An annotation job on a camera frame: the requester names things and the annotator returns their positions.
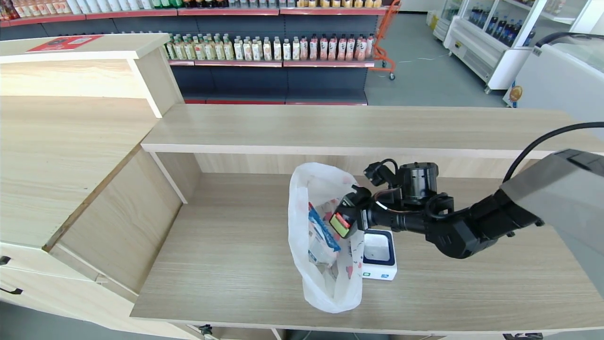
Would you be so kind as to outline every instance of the white scanner box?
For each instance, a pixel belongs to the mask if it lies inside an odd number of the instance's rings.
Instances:
[[[396,256],[392,231],[365,230],[363,278],[392,281],[396,275]]]

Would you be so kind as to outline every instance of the glass door fridge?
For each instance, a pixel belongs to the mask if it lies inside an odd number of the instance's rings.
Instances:
[[[600,0],[466,0],[443,45],[491,90],[507,90],[536,41],[557,31],[589,33]]]
[[[443,11],[440,14],[439,21],[436,23],[436,27],[434,27],[434,31],[432,33],[438,40],[444,41],[445,36],[447,35],[447,31],[449,31],[449,25],[451,24],[451,20],[454,16],[459,13],[459,9],[461,8],[463,0],[446,0],[445,6],[443,7]]]

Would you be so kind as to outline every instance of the red sign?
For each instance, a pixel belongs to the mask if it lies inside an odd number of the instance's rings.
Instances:
[[[102,37],[102,35],[59,37],[40,46],[36,46],[28,50],[28,52],[75,50],[76,48],[84,44],[88,44],[89,42],[100,37]]]

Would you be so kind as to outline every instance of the refrigerator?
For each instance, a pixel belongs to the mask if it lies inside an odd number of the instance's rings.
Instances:
[[[590,33],[601,0],[464,0],[443,45],[485,83],[507,90],[535,42],[555,32]]]
[[[561,32],[537,42],[503,100],[589,122],[604,120],[603,94],[604,35]],[[604,131],[594,132],[604,137]]]

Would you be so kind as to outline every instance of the drawer handle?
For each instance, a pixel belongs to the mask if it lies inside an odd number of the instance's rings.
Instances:
[[[0,290],[3,291],[3,292],[7,292],[9,294],[12,294],[12,295],[20,295],[21,293],[23,293],[23,290],[22,289],[18,289],[18,288],[15,288],[12,292],[10,292],[10,291],[8,291],[8,290],[6,290],[4,288],[0,288]]]
[[[0,257],[0,266],[8,264],[9,261],[10,261],[10,257],[8,257],[8,256]]]

